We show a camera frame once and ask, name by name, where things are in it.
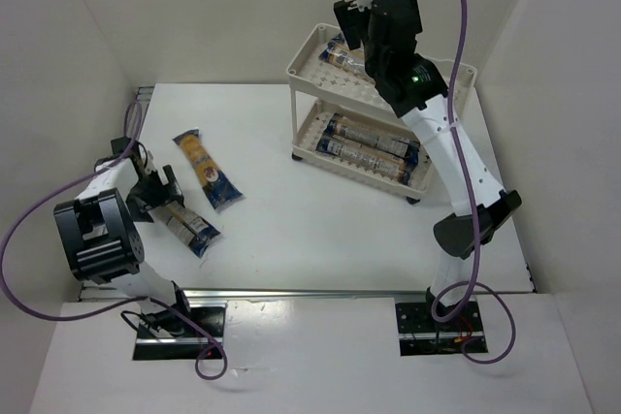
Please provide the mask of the label-side blue spaghetti bag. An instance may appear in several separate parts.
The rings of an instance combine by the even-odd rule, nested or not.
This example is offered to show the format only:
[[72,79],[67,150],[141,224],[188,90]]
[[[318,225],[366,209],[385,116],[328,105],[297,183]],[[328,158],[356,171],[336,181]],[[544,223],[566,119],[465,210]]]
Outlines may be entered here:
[[418,152],[403,158],[336,136],[322,136],[315,150],[408,185],[418,165]]

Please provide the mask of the long yellow spaghetti bag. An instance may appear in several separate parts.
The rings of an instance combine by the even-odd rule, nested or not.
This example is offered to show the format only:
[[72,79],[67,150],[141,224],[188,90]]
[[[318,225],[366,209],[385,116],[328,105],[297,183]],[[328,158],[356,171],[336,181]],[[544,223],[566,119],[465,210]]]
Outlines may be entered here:
[[405,157],[409,149],[416,148],[416,144],[412,140],[386,133],[336,112],[328,121],[324,133],[339,136],[399,157]]

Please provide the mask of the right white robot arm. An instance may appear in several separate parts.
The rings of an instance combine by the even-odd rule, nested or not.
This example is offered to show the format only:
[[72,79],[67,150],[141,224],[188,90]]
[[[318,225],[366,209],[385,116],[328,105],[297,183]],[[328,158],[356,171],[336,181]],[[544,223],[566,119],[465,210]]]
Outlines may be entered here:
[[428,289],[435,320],[455,319],[474,291],[483,244],[521,206],[482,162],[457,118],[454,83],[416,53],[417,0],[338,1],[334,13],[348,46],[364,50],[379,96],[419,139],[448,192],[451,214],[433,229],[442,255]]

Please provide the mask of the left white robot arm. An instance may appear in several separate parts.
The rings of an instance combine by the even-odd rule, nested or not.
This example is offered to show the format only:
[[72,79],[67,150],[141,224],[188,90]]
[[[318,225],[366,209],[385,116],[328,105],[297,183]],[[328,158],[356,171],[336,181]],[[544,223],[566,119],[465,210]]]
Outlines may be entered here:
[[110,285],[140,298],[147,323],[171,334],[176,317],[190,315],[184,292],[146,262],[136,227],[152,222],[159,208],[182,207],[184,197],[171,166],[160,175],[141,146],[129,137],[111,141],[112,156],[95,166],[94,178],[74,200],[57,205],[53,216],[73,276]]

